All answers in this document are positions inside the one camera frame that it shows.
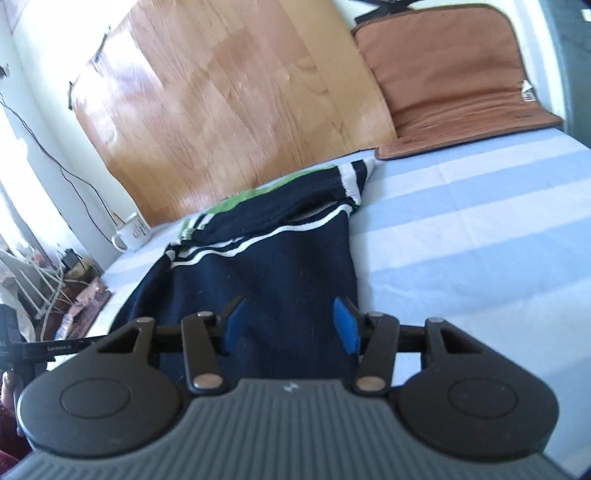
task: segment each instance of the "brown cushion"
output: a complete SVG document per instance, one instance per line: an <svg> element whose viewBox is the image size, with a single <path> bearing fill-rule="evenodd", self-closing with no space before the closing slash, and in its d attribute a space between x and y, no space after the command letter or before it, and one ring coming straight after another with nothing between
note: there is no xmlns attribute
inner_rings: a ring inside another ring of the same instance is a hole
<svg viewBox="0 0 591 480"><path fill-rule="evenodd" d="M378 158L562 122L522 97L527 76L517 39L495 8L408 11L370 20L353 34L398 134L377 149Z"/></svg>

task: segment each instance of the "navy blue cloth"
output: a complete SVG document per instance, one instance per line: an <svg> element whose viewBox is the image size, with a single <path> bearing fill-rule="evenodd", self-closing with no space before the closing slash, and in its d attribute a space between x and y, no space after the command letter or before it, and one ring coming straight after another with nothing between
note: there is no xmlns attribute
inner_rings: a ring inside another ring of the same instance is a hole
<svg viewBox="0 0 591 480"><path fill-rule="evenodd" d="M361 191L364 162L355 162L353 170ZM349 251L349 213L357 203L344 184L335 167L217 213L204 230L194 229L193 242L169 246L112 329L141 316L154 317L158 325L177 325L187 315L219 312L234 297L244 296L245 334L230 356L220 357L228 378L341 378L348 383L356 360L345 352L333 324L336 297L357 304ZM331 205L310 217L293 218L328 200ZM266 214L260 216L263 202ZM203 247L203 238L229 243ZM182 381L182 356L162 355L160 370Z"/></svg>

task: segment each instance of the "black strap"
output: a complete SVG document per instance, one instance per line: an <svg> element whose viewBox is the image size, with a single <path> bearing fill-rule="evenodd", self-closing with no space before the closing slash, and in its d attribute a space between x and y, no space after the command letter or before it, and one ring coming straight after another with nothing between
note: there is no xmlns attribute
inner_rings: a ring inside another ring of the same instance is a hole
<svg viewBox="0 0 591 480"><path fill-rule="evenodd" d="M370 5L377 5L377 9L365 15L355 17L355 22L359 25L367 20L374 20L375 18L385 17L386 15L397 14L409 10L409 6L417 0L361 0L363 3Z"/></svg>

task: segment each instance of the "wooden board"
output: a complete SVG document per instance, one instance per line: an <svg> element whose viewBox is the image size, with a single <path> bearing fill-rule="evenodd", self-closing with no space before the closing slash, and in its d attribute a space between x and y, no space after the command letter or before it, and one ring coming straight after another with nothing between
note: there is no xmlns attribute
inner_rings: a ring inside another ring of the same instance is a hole
<svg viewBox="0 0 591 480"><path fill-rule="evenodd" d="M396 138L330 0L141 0L72 101L151 225Z"/></svg>

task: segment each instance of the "red fabric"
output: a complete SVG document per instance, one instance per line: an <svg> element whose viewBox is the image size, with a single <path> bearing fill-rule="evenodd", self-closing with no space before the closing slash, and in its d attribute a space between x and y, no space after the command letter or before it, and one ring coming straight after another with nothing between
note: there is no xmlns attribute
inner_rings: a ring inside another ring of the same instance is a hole
<svg viewBox="0 0 591 480"><path fill-rule="evenodd" d="M17 421L0 405L0 473L5 473L31 452L27 440L17 435Z"/></svg>

